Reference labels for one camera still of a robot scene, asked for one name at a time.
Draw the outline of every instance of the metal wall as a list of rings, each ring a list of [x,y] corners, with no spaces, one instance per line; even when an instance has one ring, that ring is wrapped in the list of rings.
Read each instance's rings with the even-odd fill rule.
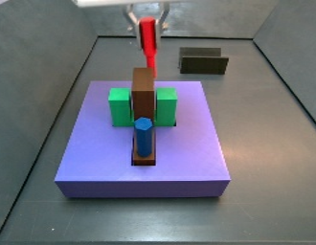
[[[278,0],[199,0],[171,3],[164,36],[253,38]],[[122,7],[83,9],[102,36],[131,35]],[[135,14],[158,17],[158,4],[134,6]]]
[[[0,5],[0,229],[96,39],[71,0]]]
[[[316,121],[316,0],[281,0],[254,42]]]

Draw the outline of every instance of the metal floor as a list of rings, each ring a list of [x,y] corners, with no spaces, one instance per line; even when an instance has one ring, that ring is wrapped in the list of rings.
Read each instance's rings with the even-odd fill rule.
[[[181,47],[221,47],[225,76],[181,75]],[[233,181],[221,198],[67,199],[53,178],[91,80],[131,80],[132,38],[100,38],[0,242],[316,241],[316,125],[249,40],[163,39],[158,80],[201,80]]]

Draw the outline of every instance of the purple block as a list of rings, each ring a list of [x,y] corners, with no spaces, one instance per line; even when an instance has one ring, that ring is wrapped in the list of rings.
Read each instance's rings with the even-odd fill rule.
[[[131,165],[132,127],[112,127],[108,92],[92,81],[55,182],[68,197],[219,196],[230,175],[199,81],[156,81],[178,92],[177,126],[156,127],[156,165]]]

